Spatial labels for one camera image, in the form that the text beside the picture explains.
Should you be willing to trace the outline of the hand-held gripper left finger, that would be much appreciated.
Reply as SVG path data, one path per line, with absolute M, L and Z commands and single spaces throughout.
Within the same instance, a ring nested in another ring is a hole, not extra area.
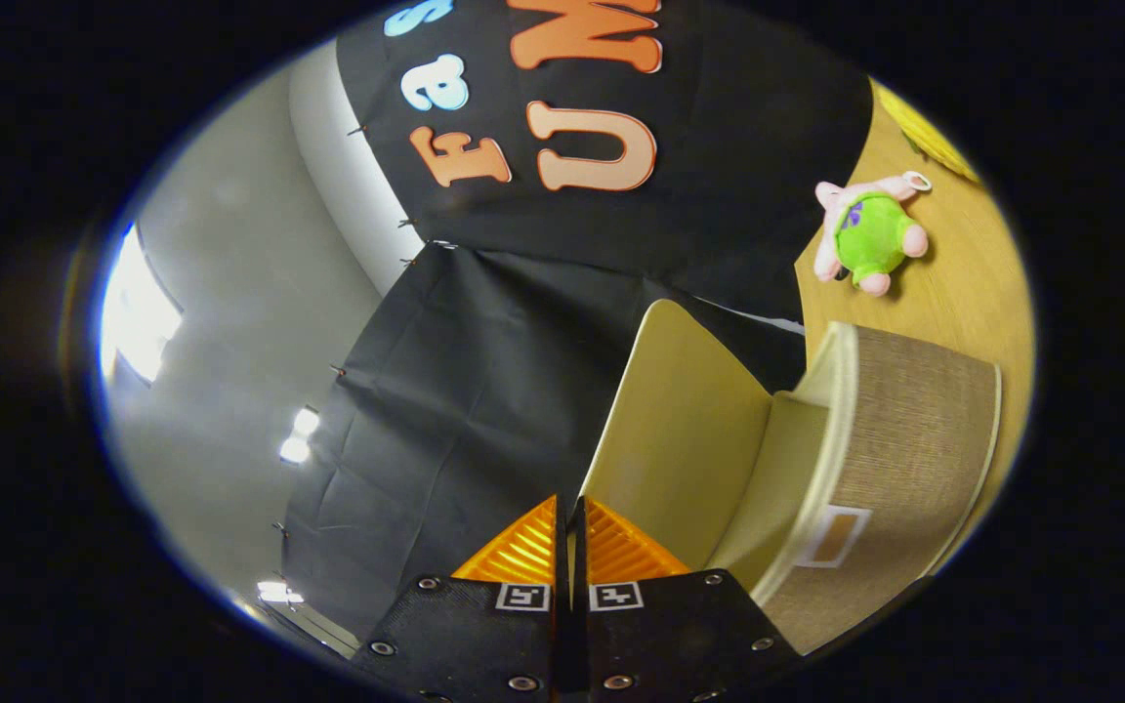
M 554 702 L 562 611 L 558 498 L 450 574 L 421 571 L 350 660 L 397 702 Z

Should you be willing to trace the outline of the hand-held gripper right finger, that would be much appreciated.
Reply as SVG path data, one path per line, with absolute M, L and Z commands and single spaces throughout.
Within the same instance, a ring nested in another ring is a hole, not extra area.
M 691 570 L 582 499 L 575 600 L 590 702 L 750 702 L 803 657 L 731 573 Z

